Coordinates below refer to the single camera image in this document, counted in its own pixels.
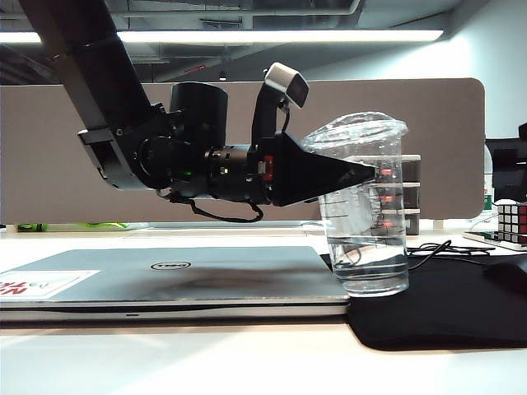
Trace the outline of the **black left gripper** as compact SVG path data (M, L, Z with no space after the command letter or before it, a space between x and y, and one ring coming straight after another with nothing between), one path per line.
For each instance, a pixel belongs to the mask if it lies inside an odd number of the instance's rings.
M254 145L214 146L205 155L208 198L285 207L375 177L375 167L305 151L285 132Z

